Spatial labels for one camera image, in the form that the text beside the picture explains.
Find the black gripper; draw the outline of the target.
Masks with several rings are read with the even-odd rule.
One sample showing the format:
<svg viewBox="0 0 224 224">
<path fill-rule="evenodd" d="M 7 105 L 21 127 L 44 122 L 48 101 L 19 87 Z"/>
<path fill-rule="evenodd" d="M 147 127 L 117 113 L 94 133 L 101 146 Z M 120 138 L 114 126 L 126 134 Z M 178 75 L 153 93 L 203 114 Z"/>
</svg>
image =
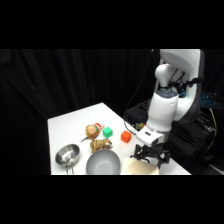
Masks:
<svg viewBox="0 0 224 224">
<path fill-rule="evenodd" d="M 157 166 L 160 168 L 162 164 L 169 164 L 171 155 L 170 152 L 164 148 L 164 144 L 160 143 L 152 147 L 136 145 L 134 154 L 131 157 L 139 161 L 145 160 L 147 162 L 148 157 L 156 158 Z"/>
</svg>

